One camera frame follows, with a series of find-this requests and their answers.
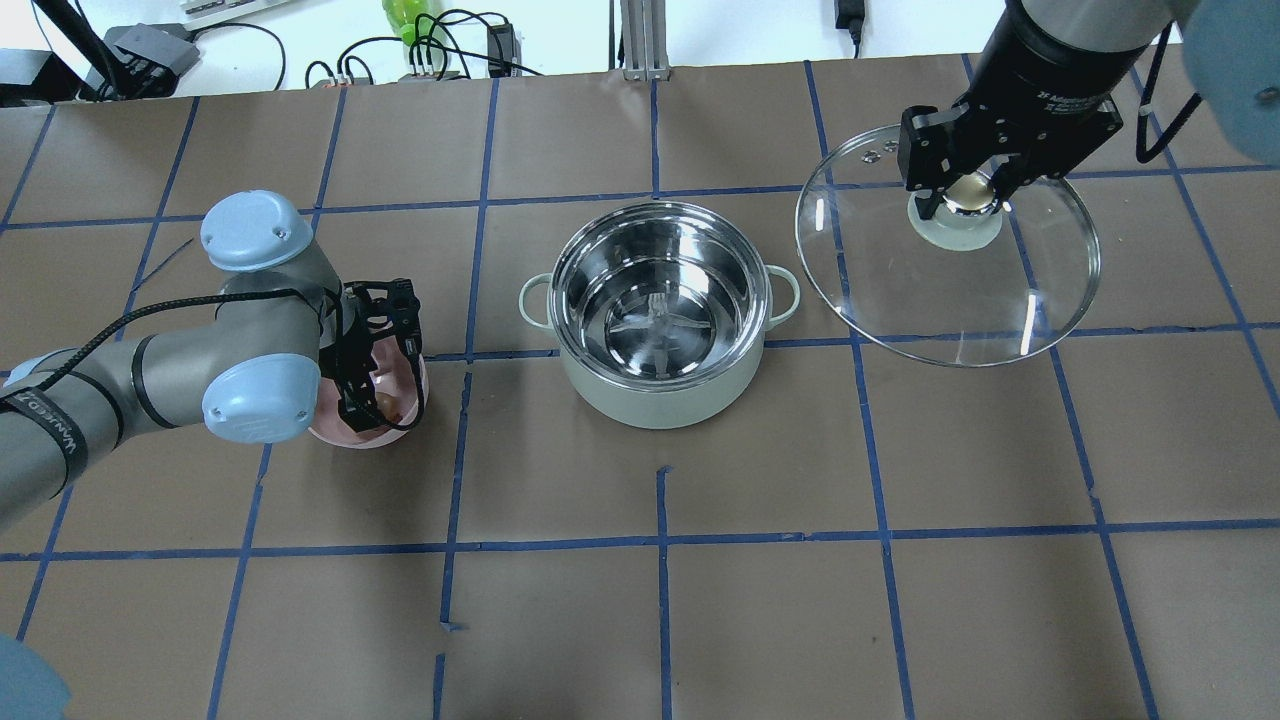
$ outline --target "black strap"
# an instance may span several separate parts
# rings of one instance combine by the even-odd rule
[[[61,487],[54,493],[54,497],[58,497],[58,493],[63,492],[67,483],[81,477],[84,473],[84,468],[88,466],[88,443],[84,442],[84,433],[81,432],[79,425],[67,413],[63,413],[63,409],[56,402],[37,388],[27,387],[19,389],[4,397],[0,402],[13,407],[40,425],[54,439],[54,443],[58,445],[58,450],[63,452],[67,471],[63,474]]]
[[[84,380],[90,387],[96,389],[102,396],[102,400],[105,400],[108,405],[111,406],[111,411],[115,413],[115,445],[111,446],[111,450],[120,447],[120,443],[124,442],[124,413],[120,410],[120,404],[115,401],[115,396],[106,389],[106,386],[83,373],[72,370],[70,373],[67,374],[73,378]]]
[[[156,410],[156,406],[151,404],[151,397],[147,395],[146,382],[142,379],[142,355],[147,351],[147,346],[151,345],[151,341],[155,340],[155,337],[156,336],[154,334],[148,334],[142,338],[142,342],[140,342],[136,348],[133,348],[133,364],[131,368],[133,377],[133,392],[138,396],[138,405],[142,407],[142,411],[147,414],[147,418],[151,418],[151,421],[161,428],[172,430],[178,425],[165,420],[164,415],[161,415],[160,411]]]

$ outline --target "glass lid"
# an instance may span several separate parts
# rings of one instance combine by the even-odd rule
[[[974,173],[923,219],[897,137],[887,126],[845,142],[800,193],[796,246],[827,305],[868,340],[936,365],[1001,365],[1065,337],[1101,272],[1075,190],[1041,179],[996,204]]]

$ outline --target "pot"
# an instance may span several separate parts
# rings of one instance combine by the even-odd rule
[[[791,286],[791,306],[778,315],[769,275]],[[545,323],[525,302],[539,284],[549,284]],[[518,301],[525,322],[556,337],[584,400],[649,429],[691,425],[733,402],[755,375],[764,333],[799,305],[791,272],[765,265],[724,218],[673,201],[588,223]]]

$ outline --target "pot handle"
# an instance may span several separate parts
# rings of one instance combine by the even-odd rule
[[[529,278],[529,282],[525,283],[525,287],[520,288],[520,316],[524,318],[525,322],[529,323],[530,325],[534,325],[535,328],[538,328],[540,331],[544,331],[544,332],[552,332],[552,324],[550,323],[539,323],[538,320],[530,318],[529,316],[529,310],[525,309],[525,297],[529,296],[529,291],[530,290],[534,290],[535,287],[538,287],[540,284],[550,284],[550,282],[552,282],[552,274],[550,273],[543,273],[540,275],[534,275],[534,277]]]
[[[786,281],[788,286],[791,286],[791,307],[783,310],[781,315],[769,318],[769,322],[764,324],[764,329],[768,332],[790,320],[791,315],[796,314],[796,309],[800,307],[800,281],[791,274],[791,270],[778,265],[765,265],[764,269],[768,270],[771,275],[780,277]]]

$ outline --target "stainless steel pot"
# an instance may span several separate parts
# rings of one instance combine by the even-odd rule
[[[792,290],[772,311],[769,275]],[[525,297],[549,283],[548,323]],[[530,278],[520,313],[552,333],[577,392],[605,415],[677,428],[727,407],[755,374],[764,333],[800,304],[787,269],[765,265],[728,220],[696,205],[653,201],[580,229],[550,273]]]

